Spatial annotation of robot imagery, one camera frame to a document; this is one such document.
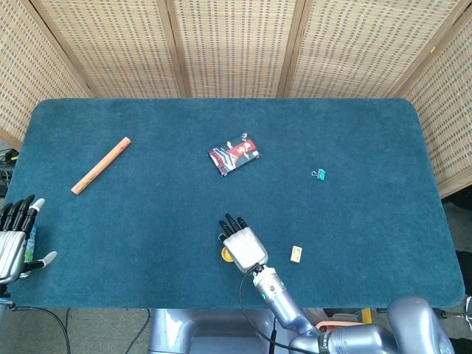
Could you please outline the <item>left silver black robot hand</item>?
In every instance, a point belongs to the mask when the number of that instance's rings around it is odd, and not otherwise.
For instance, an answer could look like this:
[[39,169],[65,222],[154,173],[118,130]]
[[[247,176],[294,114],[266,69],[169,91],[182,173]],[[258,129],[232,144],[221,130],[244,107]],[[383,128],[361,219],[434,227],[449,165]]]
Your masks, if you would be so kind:
[[51,251],[39,260],[33,260],[35,247],[35,219],[45,203],[29,195],[15,203],[1,207],[1,286],[28,277],[35,269],[46,268],[58,253]]

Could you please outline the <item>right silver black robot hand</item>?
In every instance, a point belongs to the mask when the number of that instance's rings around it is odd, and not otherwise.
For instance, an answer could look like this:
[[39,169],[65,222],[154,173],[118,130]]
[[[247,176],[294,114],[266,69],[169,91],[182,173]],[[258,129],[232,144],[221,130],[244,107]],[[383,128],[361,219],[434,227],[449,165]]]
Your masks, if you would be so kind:
[[233,218],[225,214],[226,220],[219,220],[222,232],[218,235],[233,263],[246,273],[255,266],[268,263],[268,252],[247,222],[241,217]]

